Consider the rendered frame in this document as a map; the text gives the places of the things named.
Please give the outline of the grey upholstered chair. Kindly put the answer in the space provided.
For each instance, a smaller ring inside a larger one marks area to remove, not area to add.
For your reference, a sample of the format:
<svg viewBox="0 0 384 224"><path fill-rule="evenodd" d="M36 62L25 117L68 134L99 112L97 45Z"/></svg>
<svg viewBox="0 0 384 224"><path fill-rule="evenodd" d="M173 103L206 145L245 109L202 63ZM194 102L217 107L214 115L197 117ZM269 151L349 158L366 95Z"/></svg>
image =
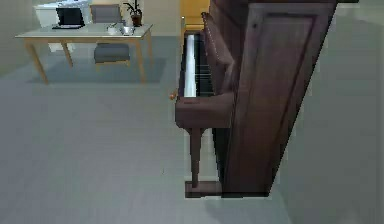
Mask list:
<svg viewBox="0 0 384 224"><path fill-rule="evenodd" d="M91 4L93 23L118 24L123 21L119 4ZM130 66L130 48L125 43L98 43L94 50L95 65L122 63Z"/></svg>

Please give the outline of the potted house plant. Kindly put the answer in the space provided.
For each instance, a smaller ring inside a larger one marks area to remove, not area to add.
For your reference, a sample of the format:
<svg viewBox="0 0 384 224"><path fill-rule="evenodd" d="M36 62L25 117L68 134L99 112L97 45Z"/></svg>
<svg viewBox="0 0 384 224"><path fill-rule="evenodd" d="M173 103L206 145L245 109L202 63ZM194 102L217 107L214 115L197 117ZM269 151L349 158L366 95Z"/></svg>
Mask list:
<svg viewBox="0 0 384 224"><path fill-rule="evenodd" d="M133 0L132 3L124 2L127 6L127 12L129 13L132 24L134 27L140 27L142 25L142 10L139 7L139 1Z"/></svg>

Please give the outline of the black laptop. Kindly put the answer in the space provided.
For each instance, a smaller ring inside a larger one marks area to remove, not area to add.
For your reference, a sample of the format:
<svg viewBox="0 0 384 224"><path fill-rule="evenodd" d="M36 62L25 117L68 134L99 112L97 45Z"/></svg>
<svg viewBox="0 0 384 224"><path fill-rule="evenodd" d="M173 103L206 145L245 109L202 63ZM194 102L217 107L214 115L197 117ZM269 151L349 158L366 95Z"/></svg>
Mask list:
<svg viewBox="0 0 384 224"><path fill-rule="evenodd" d="M80 8L57 8L59 22L53 29L79 29L85 25Z"/></svg>

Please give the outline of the brown upright piano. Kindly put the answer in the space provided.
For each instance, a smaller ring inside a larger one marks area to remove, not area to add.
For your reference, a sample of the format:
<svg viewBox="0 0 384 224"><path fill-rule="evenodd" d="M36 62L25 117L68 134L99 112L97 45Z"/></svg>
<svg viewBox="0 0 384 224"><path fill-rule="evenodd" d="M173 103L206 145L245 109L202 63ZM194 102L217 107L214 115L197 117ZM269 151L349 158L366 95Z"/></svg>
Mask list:
<svg viewBox="0 0 384 224"><path fill-rule="evenodd" d="M269 195L337 6L358 1L210 0L172 93L186 197Z"/></svg>

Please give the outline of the light wooden table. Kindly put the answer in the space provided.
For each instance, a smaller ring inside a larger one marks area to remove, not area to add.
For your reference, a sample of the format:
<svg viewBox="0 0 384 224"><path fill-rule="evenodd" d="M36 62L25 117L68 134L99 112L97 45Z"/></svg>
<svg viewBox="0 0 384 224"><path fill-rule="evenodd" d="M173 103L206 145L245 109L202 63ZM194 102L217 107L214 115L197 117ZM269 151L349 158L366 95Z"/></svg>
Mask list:
<svg viewBox="0 0 384 224"><path fill-rule="evenodd" d="M110 35L107 32L107 28L109 26L116 27L118 33L116 35ZM151 28L153 27L153 25L144 24L140 27L134 27L134 34L130 36L122 34L121 28L123 26L124 25L122 23L89 23L85 24L79 29L53 29L53 26L50 25L23 34L19 34L17 35L17 38L20 38L24 41L25 48L31 55L35 67L39 72L40 78L45 84L48 83L48 78L35 49L35 43L60 43L70 67L73 66L73 60L68 49L68 44L95 43L97 45L98 43L125 43L128 46L129 44L134 44L136 60L140 71L140 80L141 82L145 82L146 74L143 65L143 56L140 41L147 39L148 55L150 57L150 61L153 61L151 43Z"/></svg>

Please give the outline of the white cabinet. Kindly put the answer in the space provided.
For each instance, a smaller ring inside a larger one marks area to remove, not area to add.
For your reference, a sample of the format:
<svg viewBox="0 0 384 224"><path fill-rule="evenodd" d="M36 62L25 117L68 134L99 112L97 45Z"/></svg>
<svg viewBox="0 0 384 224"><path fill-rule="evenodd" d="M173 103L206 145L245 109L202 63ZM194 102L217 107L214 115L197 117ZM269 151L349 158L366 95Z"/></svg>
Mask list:
<svg viewBox="0 0 384 224"><path fill-rule="evenodd" d="M60 16L57 13L57 8L79 8L84 23L90 23L90 2L91 0L59 0L53 3L36 5L34 9L42 27L52 25L58 28Z"/></svg>

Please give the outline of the orange wooden door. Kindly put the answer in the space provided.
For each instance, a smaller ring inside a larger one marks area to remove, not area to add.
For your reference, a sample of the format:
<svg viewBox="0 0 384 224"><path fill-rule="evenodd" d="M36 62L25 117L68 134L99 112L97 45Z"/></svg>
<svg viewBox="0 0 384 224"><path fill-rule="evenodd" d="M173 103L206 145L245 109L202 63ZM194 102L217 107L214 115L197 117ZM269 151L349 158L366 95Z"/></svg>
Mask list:
<svg viewBox="0 0 384 224"><path fill-rule="evenodd" d="M180 0L181 31L201 30L204 22L202 12L209 11L210 0Z"/></svg>

